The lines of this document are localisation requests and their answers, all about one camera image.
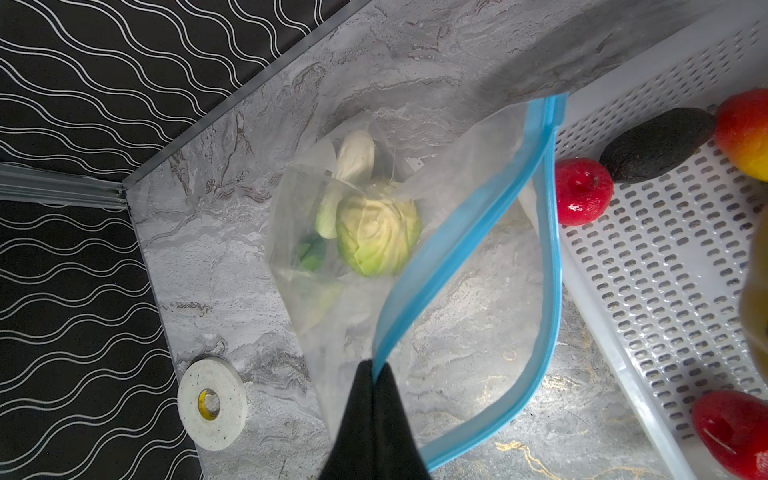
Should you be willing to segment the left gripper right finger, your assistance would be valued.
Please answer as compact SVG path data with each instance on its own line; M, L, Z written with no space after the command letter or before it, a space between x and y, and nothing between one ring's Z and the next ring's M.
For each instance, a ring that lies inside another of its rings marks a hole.
M384 365L373 387L373 428L376 479L431 479L412 436L389 364Z

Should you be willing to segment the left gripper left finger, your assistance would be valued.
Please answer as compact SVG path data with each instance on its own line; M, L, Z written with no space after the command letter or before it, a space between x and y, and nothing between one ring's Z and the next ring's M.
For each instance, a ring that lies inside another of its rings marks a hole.
M358 364L342 422L319 479L374 479L372 361Z

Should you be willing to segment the clear blue-zip bag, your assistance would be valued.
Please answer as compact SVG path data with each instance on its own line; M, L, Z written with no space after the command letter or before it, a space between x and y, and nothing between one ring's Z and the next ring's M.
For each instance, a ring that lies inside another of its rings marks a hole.
M340 123L285 168L272 202L266 258L285 304L331 438L357 366L376 383L394 374L428 469L492 437L531 400L560 325L562 258L555 143L567 98L502 108L424 164L409 161L368 112ZM363 277L337 237L315 229L344 138L375 143L373 182L398 182L422 232L396 275Z

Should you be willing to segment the green toy cabbage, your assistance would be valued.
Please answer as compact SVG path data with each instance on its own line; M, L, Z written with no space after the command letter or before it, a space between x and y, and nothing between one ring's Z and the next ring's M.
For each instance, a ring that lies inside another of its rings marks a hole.
M399 186L398 182L377 180L362 195L349 196L338 204L339 254L363 277L398 274L421 236L416 203L394 198Z

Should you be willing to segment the white toy radish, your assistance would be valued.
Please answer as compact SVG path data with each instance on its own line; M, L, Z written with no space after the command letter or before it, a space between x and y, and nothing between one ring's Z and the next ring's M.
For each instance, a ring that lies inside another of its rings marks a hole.
M375 143L370 134L363 130L350 132L343 140L336 163L333 181L327 186L320 201L315 220L317 233L325 239L334 239L336 233L337 206L346 189L338 182L359 187L372 178L375 162Z

